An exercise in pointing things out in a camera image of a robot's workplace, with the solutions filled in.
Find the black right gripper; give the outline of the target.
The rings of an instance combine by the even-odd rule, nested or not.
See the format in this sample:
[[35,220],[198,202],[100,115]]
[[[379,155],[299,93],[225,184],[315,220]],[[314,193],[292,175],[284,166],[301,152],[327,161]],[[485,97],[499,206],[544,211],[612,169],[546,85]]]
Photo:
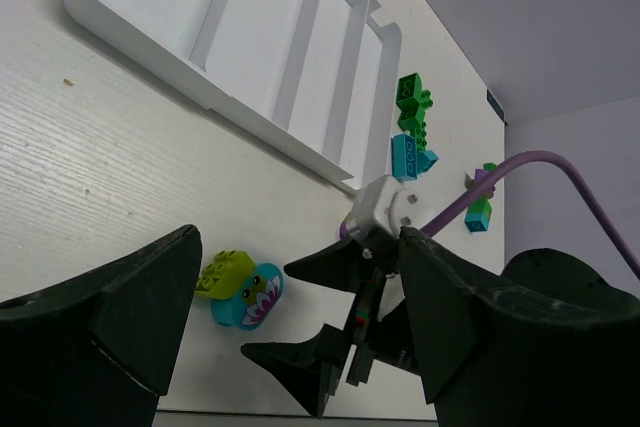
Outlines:
[[400,280],[398,243],[376,229],[363,240],[352,237],[284,266],[297,280],[351,292],[343,328],[301,343],[247,343],[243,356],[266,370],[312,417],[322,418],[342,372],[351,385],[365,383],[378,360],[411,374],[418,364],[406,303],[383,314],[384,291]]

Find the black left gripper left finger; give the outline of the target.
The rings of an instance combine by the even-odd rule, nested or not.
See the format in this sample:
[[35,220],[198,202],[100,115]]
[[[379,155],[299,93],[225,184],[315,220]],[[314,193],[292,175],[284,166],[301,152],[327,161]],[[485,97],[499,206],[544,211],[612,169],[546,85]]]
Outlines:
[[168,392],[202,260],[185,225],[1,304],[4,426],[149,426]]

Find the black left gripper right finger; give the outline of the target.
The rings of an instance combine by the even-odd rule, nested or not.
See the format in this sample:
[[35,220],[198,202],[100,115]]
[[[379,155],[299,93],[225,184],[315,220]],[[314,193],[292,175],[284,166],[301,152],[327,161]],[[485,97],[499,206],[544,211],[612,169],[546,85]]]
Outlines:
[[500,274],[413,228],[401,274],[424,396],[442,426],[635,426],[639,301],[567,253]]

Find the teal oval flower lego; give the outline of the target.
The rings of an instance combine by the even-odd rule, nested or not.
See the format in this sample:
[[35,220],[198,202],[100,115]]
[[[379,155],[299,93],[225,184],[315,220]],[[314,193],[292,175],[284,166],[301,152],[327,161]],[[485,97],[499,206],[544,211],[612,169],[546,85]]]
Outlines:
[[283,291],[281,270],[272,263],[259,264],[229,299],[210,302],[212,317],[224,327],[255,330],[275,307]]

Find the lime green lego brick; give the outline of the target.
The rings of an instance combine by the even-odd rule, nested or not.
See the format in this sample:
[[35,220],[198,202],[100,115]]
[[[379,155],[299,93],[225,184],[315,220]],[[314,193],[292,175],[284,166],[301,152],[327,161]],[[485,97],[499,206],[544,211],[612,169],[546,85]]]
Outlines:
[[214,300],[227,300],[235,295],[256,267],[245,251],[220,251],[203,268],[195,294]]

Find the purple green teal lego stack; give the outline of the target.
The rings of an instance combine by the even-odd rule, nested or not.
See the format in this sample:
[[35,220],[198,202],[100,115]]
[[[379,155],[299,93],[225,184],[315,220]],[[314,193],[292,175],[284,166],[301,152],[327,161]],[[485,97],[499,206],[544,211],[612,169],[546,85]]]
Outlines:
[[[484,163],[481,168],[477,168],[474,171],[473,176],[466,175],[465,187],[470,190],[478,181],[496,168],[497,165],[493,162]],[[489,230],[492,216],[490,200],[493,198],[494,193],[495,187],[492,186],[467,208],[464,223],[470,233],[487,232]]]

